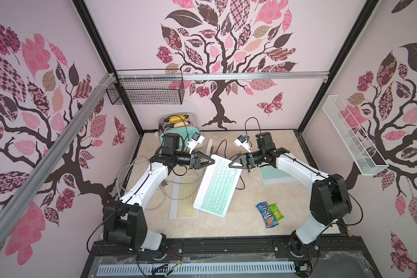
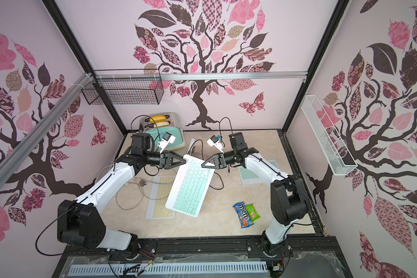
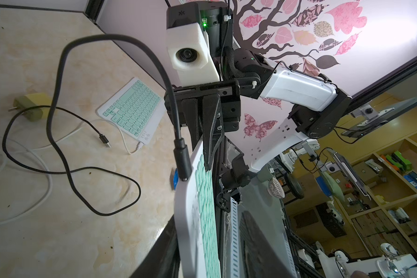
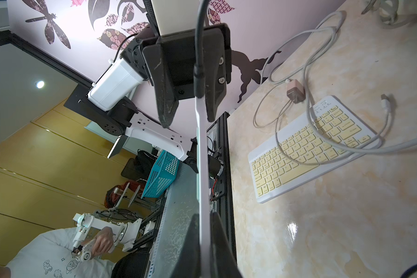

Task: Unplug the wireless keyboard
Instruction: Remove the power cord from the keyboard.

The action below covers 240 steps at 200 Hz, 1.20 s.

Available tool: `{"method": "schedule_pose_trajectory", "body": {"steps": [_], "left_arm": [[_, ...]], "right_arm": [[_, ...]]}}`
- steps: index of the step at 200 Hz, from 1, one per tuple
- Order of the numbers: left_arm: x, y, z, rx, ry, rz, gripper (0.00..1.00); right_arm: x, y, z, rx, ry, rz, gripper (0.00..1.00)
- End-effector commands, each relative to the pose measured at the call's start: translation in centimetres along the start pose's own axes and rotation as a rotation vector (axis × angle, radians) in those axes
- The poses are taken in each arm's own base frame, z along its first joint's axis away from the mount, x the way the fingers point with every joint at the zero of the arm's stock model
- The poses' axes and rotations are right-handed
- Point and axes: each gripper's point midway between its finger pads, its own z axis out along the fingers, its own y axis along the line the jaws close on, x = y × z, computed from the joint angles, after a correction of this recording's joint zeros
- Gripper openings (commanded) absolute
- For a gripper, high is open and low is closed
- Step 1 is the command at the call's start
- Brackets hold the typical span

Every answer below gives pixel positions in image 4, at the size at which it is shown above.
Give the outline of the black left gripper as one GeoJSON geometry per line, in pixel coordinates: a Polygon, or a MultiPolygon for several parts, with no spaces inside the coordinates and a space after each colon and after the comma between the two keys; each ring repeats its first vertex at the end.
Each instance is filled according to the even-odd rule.
{"type": "MultiPolygon", "coordinates": [[[[157,29],[150,24],[135,31],[120,57],[144,81],[151,80],[159,121],[167,129],[178,108],[171,64],[181,58],[181,49],[175,41],[166,41],[157,35],[157,29]]],[[[207,120],[214,122],[232,77],[231,32],[228,25],[217,24],[204,29],[202,43],[207,120]]]]}

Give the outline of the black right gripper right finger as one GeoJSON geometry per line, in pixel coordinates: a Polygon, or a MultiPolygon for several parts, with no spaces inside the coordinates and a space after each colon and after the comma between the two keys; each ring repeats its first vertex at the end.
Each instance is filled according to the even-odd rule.
{"type": "Polygon", "coordinates": [[[210,214],[211,229],[211,277],[212,278],[242,278],[237,268],[234,255],[229,246],[227,236],[222,228],[218,213],[210,214]]]}

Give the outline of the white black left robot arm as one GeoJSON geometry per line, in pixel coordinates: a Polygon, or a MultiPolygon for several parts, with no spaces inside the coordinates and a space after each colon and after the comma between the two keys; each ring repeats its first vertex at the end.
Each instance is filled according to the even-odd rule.
{"type": "Polygon", "coordinates": [[[205,96],[207,119],[214,122],[231,81],[230,30],[226,24],[206,27],[202,33],[203,72],[201,85],[194,79],[195,33],[178,32],[167,37],[147,26],[125,46],[108,70],[82,99],[82,103],[105,132],[116,136],[111,155],[130,138],[149,142],[197,167],[198,139],[171,130],[181,100],[205,96]],[[141,112],[128,98],[139,84],[150,82],[155,90],[158,119],[141,112]]]}

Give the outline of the green wireless keyboard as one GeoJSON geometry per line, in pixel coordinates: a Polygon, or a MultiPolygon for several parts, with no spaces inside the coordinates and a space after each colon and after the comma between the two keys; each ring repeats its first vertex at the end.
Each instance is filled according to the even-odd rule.
{"type": "Polygon", "coordinates": [[[202,278],[211,275],[211,231],[210,231],[210,204],[209,204],[209,173],[207,155],[207,133],[205,123],[207,120],[205,97],[195,99],[198,140],[198,192],[199,192],[199,244],[200,267],[202,278]]]}

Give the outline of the yellow wireless keyboard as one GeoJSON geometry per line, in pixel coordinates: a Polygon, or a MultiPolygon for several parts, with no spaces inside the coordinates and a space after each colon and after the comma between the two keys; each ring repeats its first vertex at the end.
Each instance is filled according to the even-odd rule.
{"type": "MultiPolygon", "coordinates": [[[[312,115],[319,132],[339,144],[369,149],[382,144],[375,132],[334,96],[317,102],[312,115]]],[[[257,202],[265,203],[360,156],[326,143],[302,114],[249,153],[257,202]]]]}

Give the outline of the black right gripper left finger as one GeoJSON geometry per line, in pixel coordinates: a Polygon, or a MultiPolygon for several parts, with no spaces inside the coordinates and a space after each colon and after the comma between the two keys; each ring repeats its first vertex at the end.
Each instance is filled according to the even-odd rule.
{"type": "Polygon", "coordinates": [[[191,218],[180,256],[170,277],[200,277],[199,214],[194,214],[191,218]]]}

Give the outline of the pink USB charger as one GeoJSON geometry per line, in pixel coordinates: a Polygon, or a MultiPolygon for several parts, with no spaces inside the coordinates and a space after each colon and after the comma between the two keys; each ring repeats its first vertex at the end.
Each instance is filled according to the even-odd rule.
{"type": "Polygon", "coordinates": [[[287,97],[294,103],[298,104],[306,99],[304,86],[296,79],[287,84],[287,97]]]}

